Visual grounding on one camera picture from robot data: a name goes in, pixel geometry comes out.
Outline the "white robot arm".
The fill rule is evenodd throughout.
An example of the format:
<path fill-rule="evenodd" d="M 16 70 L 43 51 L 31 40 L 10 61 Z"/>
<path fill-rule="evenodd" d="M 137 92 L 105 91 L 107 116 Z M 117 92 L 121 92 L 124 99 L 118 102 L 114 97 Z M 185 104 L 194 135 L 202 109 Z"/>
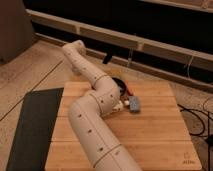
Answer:
<path fill-rule="evenodd" d="M 142 171 L 102 119 L 119 103 L 117 84 L 85 58 L 86 48 L 81 40 L 67 43 L 62 49 L 71 66 L 93 87 L 76 99 L 68 111 L 70 125 L 92 167 L 95 171 Z"/>

